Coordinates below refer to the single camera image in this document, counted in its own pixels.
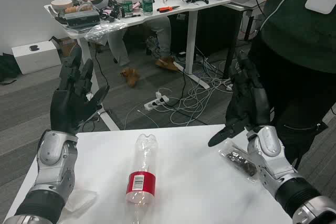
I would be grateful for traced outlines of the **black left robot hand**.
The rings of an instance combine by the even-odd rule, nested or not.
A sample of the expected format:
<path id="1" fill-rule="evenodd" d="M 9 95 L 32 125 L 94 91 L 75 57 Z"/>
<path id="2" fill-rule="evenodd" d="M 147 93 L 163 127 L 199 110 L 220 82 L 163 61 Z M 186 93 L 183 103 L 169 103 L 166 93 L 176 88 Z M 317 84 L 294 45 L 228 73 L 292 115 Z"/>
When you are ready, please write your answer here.
<path id="1" fill-rule="evenodd" d="M 75 45 L 63 62 L 60 83 L 54 91 L 50 106 L 50 123 L 53 131 L 75 135 L 79 128 L 94 117 L 108 94 L 109 85 L 103 86 L 89 100 L 92 87 L 93 61 L 86 60 L 81 67 L 82 49 Z"/>

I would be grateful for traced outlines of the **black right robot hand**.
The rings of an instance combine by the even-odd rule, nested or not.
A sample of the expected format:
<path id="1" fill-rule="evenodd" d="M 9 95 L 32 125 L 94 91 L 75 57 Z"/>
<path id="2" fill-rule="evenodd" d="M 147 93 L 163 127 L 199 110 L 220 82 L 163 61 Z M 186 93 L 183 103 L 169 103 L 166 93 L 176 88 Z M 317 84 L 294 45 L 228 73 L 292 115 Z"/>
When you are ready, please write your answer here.
<path id="1" fill-rule="evenodd" d="M 209 140 L 209 147 L 234 138 L 244 130 L 270 124 L 270 105 L 255 64 L 242 50 L 237 59 L 239 68 L 232 65 L 229 69 L 233 95 L 226 111 L 226 124 Z"/>

